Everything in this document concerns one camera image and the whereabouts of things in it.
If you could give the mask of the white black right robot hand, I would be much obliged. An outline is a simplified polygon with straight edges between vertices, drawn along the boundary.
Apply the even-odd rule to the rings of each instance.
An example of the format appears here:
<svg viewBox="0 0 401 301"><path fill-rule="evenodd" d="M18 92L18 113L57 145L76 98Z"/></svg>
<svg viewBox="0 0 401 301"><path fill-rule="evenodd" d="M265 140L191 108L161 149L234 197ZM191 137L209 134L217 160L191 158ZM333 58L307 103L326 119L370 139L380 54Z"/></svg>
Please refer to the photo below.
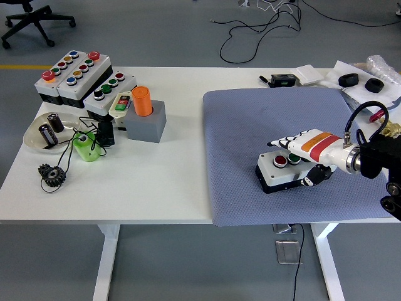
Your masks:
<svg viewBox="0 0 401 301"><path fill-rule="evenodd" d="M295 136L272 140L268 142L268 146L282 147L316 164L301 180L303 186L315 186L321 183L331 171L331 166L336 166L349 174L352 172L348 158L355 145L349 139L330 132L318 129L306 130Z"/></svg>

